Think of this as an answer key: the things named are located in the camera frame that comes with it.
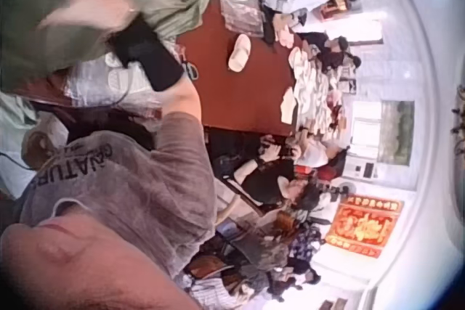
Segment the black shirt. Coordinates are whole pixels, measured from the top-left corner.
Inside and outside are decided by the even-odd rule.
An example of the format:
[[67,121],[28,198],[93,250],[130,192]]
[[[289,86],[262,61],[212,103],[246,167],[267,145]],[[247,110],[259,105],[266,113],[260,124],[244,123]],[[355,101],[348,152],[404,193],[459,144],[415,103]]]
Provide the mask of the black shirt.
[[328,51],[329,48],[325,46],[325,42],[329,40],[329,37],[326,33],[320,32],[309,32],[309,33],[298,33],[302,40],[305,40],[308,44],[316,45],[317,48],[321,51]]
[[264,204],[279,203],[283,197],[278,185],[278,177],[291,181],[294,178],[294,162],[292,160],[276,160],[265,163],[246,177],[242,188],[255,201]]

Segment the cable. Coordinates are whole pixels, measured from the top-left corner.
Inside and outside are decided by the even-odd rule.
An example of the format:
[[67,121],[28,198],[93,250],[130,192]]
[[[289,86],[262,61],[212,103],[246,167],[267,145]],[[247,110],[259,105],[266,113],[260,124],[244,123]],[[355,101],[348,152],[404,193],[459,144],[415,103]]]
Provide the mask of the cable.
[[21,167],[23,170],[26,170],[26,171],[36,171],[34,170],[33,168],[30,168],[30,167],[26,167],[26,166],[23,166],[21,165],[20,163],[18,163],[15,159],[13,159],[11,156],[5,154],[4,152],[0,152],[0,157],[6,157],[8,160],[10,160],[12,163],[14,163],[16,166],[19,166]]

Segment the black wristband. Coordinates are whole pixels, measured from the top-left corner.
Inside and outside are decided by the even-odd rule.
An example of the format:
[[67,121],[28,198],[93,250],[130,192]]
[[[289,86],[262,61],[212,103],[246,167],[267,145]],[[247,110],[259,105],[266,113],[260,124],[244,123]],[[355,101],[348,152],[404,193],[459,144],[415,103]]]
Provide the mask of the black wristband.
[[160,42],[142,13],[126,29],[114,33],[108,44],[125,68],[130,62],[139,62],[155,91],[168,89],[184,74],[182,66]]

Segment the hand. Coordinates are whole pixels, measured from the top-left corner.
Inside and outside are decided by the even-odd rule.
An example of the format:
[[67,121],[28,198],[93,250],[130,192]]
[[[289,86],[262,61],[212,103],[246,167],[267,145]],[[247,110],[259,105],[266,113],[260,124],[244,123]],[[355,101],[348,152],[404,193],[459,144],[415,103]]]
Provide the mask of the hand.
[[275,143],[275,139],[271,134],[267,134],[266,136],[263,136],[260,138],[260,143],[263,145],[270,145]]
[[279,152],[281,151],[281,146],[276,144],[271,144],[260,158],[265,162],[269,163],[279,159]]
[[286,28],[292,20],[292,15],[276,14],[273,17],[273,27],[275,28],[276,41],[279,40],[279,33]]
[[302,156],[302,149],[300,148],[298,144],[295,144],[291,148],[291,152],[292,152],[292,157],[291,157],[292,160],[300,159],[300,157]]
[[88,25],[119,31],[136,15],[131,0],[69,0],[69,5],[49,14],[39,27],[47,25]]

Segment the man's arm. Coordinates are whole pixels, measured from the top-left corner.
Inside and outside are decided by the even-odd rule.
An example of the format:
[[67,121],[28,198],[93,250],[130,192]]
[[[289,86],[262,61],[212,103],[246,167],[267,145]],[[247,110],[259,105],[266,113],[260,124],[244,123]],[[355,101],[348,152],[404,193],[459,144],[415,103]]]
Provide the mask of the man's arm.
[[[281,151],[281,146],[276,144],[270,144],[270,146],[264,151],[263,155],[260,155],[259,158],[263,162],[269,163],[279,159],[279,152]],[[250,160],[244,163],[239,169],[234,173],[234,179],[237,183],[242,185],[246,180],[247,176],[250,175],[258,168],[258,163],[256,160]]]
[[160,93],[163,117],[170,113],[183,112],[202,120],[201,101],[192,81],[184,74],[169,89]]

